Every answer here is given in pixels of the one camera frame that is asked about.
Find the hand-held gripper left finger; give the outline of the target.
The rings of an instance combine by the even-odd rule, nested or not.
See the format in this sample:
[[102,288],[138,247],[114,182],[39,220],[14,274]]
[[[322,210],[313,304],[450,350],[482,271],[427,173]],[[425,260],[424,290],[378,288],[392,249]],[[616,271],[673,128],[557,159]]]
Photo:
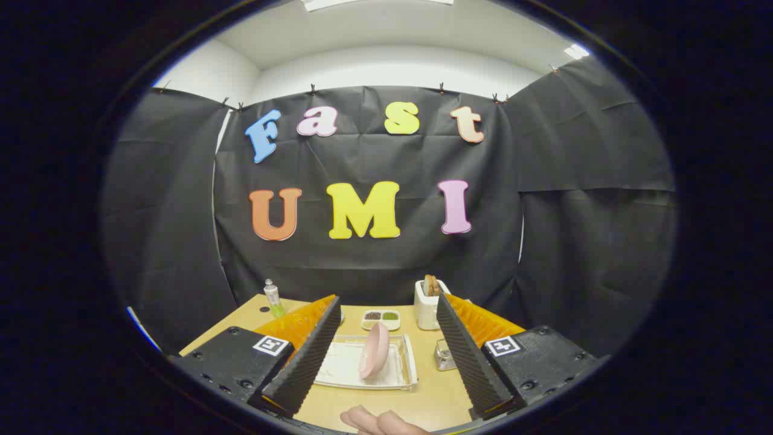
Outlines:
[[292,417],[301,408],[341,322],[341,301],[328,295],[248,330],[229,326],[172,362],[226,398]]

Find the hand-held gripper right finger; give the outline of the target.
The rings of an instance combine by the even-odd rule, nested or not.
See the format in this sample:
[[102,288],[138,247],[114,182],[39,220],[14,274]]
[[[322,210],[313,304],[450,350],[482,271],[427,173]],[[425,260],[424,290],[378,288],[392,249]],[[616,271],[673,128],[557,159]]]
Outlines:
[[452,294],[439,297],[437,322],[475,418],[530,407],[580,382],[607,361],[552,327],[525,330]]

